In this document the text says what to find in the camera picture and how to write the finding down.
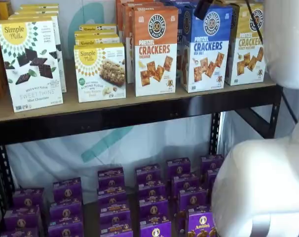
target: cracker image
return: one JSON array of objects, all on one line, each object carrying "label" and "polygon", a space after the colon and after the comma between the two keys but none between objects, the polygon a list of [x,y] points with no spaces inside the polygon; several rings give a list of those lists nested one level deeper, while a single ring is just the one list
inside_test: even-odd
[{"label": "cracker image", "polygon": [[253,71],[253,69],[255,68],[257,63],[257,58],[255,56],[253,56],[252,60],[250,60],[249,65],[248,65],[248,69],[250,71]]},{"label": "cracker image", "polygon": [[102,63],[100,77],[120,87],[125,83],[125,70],[119,64],[106,60]]},{"label": "cracker image", "polygon": [[218,53],[217,59],[215,60],[215,65],[220,68],[224,59],[224,54]]},{"label": "cracker image", "polygon": [[161,66],[158,65],[156,69],[156,75],[154,76],[154,79],[158,82],[160,82],[161,78],[163,77],[165,69]]},{"label": "cracker image", "polygon": [[202,68],[201,67],[193,68],[193,74],[194,74],[194,82],[202,80]]},{"label": "cracker image", "polygon": [[147,70],[141,71],[141,81],[142,81],[142,86],[150,84],[150,76]]},{"label": "cracker image", "polygon": [[149,62],[146,64],[148,67],[148,72],[150,77],[154,77],[156,74],[156,66],[155,66],[155,61]]},{"label": "cracker image", "polygon": [[247,67],[249,65],[249,62],[250,62],[250,53],[246,53],[244,55],[244,62],[245,62],[245,67]]},{"label": "cracker image", "polygon": [[208,70],[208,58],[204,58],[200,60],[200,64],[201,64],[201,69],[202,69],[202,73],[205,73]]},{"label": "cracker image", "polygon": [[165,63],[164,63],[164,69],[166,71],[170,72],[170,67],[171,67],[172,63],[173,63],[173,58],[169,57],[169,56],[166,56]]},{"label": "cracker image", "polygon": [[244,69],[245,68],[245,62],[244,61],[240,61],[237,63],[237,75],[242,75],[244,74]]},{"label": "cracker image", "polygon": [[215,67],[216,67],[215,63],[211,61],[205,75],[207,75],[209,78],[211,78],[213,75],[213,72],[215,70]]},{"label": "cracker image", "polygon": [[258,56],[257,56],[257,60],[259,62],[261,62],[262,58],[263,58],[263,47],[260,47],[259,52],[258,52]]}]

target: yellow pretzel crackers box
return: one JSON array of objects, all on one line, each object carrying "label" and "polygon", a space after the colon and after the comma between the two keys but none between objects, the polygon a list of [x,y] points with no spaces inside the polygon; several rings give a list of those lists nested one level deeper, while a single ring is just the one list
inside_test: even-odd
[{"label": "yellow pretzel crackers box", "polygon": [[132,22],[135,95],[174,93],[178,9],[135,7]]},{"label": "yellow pretzel crackers box", "polygon": [[[264,49],[249,9],[241,1],[225,3],[233,7],[225,81],[229,85],[262,82],[266,68]],[[250,3],[250,7],[263,36],[263,5]]]}]

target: stack of boxes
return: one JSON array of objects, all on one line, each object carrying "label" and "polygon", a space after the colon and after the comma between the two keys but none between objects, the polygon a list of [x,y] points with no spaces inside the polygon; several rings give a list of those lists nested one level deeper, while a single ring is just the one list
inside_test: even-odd
[{"label": "stack of boxes", "polygon": [[133,231],[123,168],[98,171],[98,183],[100,236],[132,237]]}]

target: pretzel crackers box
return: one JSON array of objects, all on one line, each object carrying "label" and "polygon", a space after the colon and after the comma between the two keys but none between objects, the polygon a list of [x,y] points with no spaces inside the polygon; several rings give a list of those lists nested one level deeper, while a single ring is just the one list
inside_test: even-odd
[{"label": "pretzel crackers box", "polygon": [[178,9],[135,7],[133,13],[136,96],[174,93]]},{"label": "pretzel crackers box", "polygon": [[[225,81],[229,85],[262,82],[266,62],[255,23],[245,3],[236,2],[231,6],[233,18]],[[263,35],[263,5],[251,3],[250,7]]]},{"label": "pretzel crackers box", "polygon": [[232,7],[211,5],[204,20],[195,7],[183,10],[182,85],[188,92],[224,87]]}]

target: pretzelized logo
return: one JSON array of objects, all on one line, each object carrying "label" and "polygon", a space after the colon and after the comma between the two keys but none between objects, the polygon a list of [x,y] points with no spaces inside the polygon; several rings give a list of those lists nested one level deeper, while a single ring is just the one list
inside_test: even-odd
[{"label": "pretzelized logo", "polygon": [[149,34],[154,39],[162,37],[166,30],[166,22],[164,17],[159,14],[153,15],[149,20]]},{"label": "pretzelized logo", "polygon": [[[258,29],[260,29],[263,24],[263,12],[260,9],[256,9],[255,11],[253,11],[253,15],[254,15],[254,18],[258,25]],[[249,19],[249,27],[252,31],[257,31],[254,21],[252,19],[252,16],[250,16],[250,19]]]},{"label": "pretzelized logo", "polygon": [[214,11],[210,12],[204,19],[203,28],[205,33],[209,36],[215,35],[220,28],[220,23],[220,16]]}]

